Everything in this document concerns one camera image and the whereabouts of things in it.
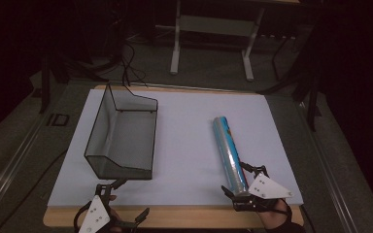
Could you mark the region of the person's right hand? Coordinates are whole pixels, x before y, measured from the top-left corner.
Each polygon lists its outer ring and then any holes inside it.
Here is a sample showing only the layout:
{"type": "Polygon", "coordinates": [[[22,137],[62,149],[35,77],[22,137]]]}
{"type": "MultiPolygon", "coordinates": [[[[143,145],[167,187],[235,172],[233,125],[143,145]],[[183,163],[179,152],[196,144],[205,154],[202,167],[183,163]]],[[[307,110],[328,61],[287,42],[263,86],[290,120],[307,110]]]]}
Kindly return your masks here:
{"type": "Polygon", "coordinates": [[[265,229],[275,229],[288,219],[288,205],[284,199],[279,199],[272,212],[257,212],[265,229]]]}

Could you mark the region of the blue cling film roll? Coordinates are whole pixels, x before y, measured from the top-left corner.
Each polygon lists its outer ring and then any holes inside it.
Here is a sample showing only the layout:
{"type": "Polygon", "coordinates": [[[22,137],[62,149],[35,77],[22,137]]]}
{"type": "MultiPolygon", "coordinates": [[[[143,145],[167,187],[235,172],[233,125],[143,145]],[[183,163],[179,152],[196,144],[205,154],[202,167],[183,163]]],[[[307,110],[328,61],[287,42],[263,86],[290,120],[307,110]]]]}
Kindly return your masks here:
{"type": "Polygon", "coordinates": [[[237,196],[248,193],[248,184],[225,116],[215,117],[213,128],[229,190],[237,196]]]}

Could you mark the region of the clear bin with black frame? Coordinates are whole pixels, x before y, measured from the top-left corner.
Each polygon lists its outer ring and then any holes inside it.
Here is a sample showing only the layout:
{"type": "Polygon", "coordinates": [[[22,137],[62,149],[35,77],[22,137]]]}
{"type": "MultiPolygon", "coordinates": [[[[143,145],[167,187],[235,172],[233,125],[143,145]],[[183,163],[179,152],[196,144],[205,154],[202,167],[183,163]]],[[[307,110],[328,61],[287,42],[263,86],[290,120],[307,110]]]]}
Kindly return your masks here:
{"type": "Polygon", "coordinates": [[[150,180],[158,101],[107,84],[85,148],[100,180],[150,180]]]}

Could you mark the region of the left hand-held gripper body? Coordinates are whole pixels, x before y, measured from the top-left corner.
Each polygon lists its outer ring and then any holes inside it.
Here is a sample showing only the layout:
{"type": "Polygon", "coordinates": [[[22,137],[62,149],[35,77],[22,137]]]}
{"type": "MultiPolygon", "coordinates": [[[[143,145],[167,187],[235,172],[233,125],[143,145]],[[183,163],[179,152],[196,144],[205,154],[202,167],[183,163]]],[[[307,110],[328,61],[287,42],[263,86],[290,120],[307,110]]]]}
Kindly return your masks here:
{"type": "Polygon", "coordinates": [[[133,233],[139,224],[123,219],[115,220],[110,214],[110,184],[99,184],[93,198],[74,216],[74,233],[109,233],[109,226],[119,226],[123,233],[133,233]]]}

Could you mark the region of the white table mat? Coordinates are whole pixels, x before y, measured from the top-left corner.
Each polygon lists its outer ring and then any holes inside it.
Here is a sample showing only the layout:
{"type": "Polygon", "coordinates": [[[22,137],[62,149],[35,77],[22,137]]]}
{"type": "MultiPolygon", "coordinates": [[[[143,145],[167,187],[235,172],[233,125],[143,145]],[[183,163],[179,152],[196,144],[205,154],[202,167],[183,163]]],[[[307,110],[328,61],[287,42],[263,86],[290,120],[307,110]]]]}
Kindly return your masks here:
{"type": "Polygon", "coordinates": [[[270,178],[301,192],[266,99],[251,94],[152,91],[158,102],[153,177],[129,181],[116,194],[118,206],[226,206],[227,184],[213,120],[224,116],[242,161],[265,166],[270,178]]]}

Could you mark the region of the white metal stand frame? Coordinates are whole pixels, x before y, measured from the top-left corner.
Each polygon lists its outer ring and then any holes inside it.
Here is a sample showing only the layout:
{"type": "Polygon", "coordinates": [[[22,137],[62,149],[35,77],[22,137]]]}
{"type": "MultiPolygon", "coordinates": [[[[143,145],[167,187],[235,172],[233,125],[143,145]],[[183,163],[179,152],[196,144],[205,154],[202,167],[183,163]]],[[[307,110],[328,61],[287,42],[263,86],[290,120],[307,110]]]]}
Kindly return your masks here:
{"type": "Polygon", "coordinates": [[[254,81],[254,73],[250,55],[253,49],[254,41],[257,36],[265,9],[260,8],[257,11],[254,21],[245,21],[238,19],[226,19],[215,17],[199,17],[183,15],[181,13],[182,1],[177,0],[175,16],[175,37],[174,48],[172,52],[170,73],[177,75],[179,72],[182,31],[199,32],[209,34],[219,34],[227,36],[241,36],[249,39],[248,45],[241,51],[244,71],[248,82],[254,81]]]}

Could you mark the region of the metal floor rail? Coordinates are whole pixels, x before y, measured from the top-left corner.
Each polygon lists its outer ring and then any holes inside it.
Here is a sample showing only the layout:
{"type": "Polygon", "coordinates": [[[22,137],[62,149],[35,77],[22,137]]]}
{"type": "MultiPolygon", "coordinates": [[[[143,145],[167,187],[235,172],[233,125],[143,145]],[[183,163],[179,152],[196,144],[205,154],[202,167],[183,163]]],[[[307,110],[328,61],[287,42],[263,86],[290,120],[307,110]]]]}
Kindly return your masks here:
{"type": "Polygon", "coordinates": [[[317,155],[319,167],[321,169],[323,181],[326,185],[328,195],[331,198],[332,205],[338,215],[344,232],[357,233],[356,224],[352,219],[350,210],[345,202],[345,198],[332,172],[332,166],[326,158],[326,153],[323,149],[323,145],[320,142],[317,134],[312,131],[311,127],[307,122],[307,105],[304,102],[300,102],[296,103],[295,106],[296,110],[298,111],[300,117],[303,120],[303,125],[307,131],[307,135],[312,140],[312,144],[317,155]]]}
{"type": "Polygon", "coordinates": [[[0,173],[0,201],[2,200],[9,186],[11,185],[20,165],[22,164],[25,156],[30,151],[31,145],[34,143],[40,128],[45,124],[47,118],[47,115],[37,116],[32,126],[27,131],[26,136],[21,141],[15,154],[9,159],[7,165],[0,173]]]}

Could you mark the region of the person's left hand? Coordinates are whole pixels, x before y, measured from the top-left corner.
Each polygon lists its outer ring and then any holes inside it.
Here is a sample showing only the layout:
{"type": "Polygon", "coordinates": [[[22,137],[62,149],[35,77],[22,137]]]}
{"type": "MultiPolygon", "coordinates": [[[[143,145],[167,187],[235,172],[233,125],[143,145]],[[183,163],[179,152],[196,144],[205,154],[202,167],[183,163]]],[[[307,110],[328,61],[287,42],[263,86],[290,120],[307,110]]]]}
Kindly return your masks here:
{"type": "MultiPolygon", "coordinates": [[[[109,199],[110,199],[110,201],[114,201],[114,200],[117,199],[117,196],[112,194],[112,195],[110,195],[109,199]]],[[[120,219],[119,214],[112,208],[110,210],[110,214],[111,214],[111,216],[113,216],[113,219],[115,219],[115,220],[120,219]]],[[[119,226],[112,226],[111,225],[111,226],[109,226],[109,233],[123,233],[123,230],[119,226]]]]}

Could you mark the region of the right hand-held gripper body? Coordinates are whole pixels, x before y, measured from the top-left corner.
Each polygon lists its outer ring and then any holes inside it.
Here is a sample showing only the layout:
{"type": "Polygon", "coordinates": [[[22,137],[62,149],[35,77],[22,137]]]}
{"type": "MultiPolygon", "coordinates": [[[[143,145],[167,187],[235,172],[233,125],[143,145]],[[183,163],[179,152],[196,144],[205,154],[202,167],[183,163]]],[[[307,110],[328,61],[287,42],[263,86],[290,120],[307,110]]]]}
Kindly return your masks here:
{"type": "Polygon", "coordinates": [[[259,174],[244,192],[232,196],[232,206],[237,212],[274,212],[280,199],[291,196],[289,189],[259,174]]]}

